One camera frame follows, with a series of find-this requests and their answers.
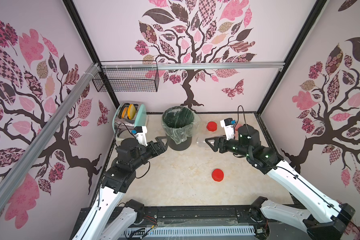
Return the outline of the oatmeal jar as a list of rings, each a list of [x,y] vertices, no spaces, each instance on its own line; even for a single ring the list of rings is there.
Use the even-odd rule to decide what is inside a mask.
[[[206,143],[205,139],[206,139],[205,137],[197,137],[196,139],[197,146],[200,148],[208,149],[210,146]]]

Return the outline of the black trash bin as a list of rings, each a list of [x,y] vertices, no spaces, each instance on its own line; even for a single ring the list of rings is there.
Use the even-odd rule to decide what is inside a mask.
[[[194,113],[183,106],[167,109],[162,115],[162,127],[169,137],[169,147],[175,151],[184,151],[192,143]]]

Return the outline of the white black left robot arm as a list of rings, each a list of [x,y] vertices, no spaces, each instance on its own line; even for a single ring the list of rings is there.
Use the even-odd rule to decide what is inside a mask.
[[[168,149],[168,138],[157,137],[146,145],[135,138],[121,141],[117,147],[118,156],[106,171],[95,202],[76,233],[74,240],[117,240],[134,223],[142,221],[144,204],[135,200],[125,203],[119,215],[110,223],[109,219],[124,197],[136,171],[149,160]]]

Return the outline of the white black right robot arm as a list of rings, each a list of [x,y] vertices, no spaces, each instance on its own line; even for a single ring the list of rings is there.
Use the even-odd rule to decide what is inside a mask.
[[[223,123],[222,126],[225,135],[205,139],[214,152],[230,152],[235,157],[245,158],[252,167],[278,182],[304,206],[298,209],[258,197],[250,207],[253,221],[275,220],[307,233],[313,240],[342,238],[355,214],[352,206],[326,196],[272,148],[262,146],[260,133],[253,127],[239,127],[236,139],[233,125]]]

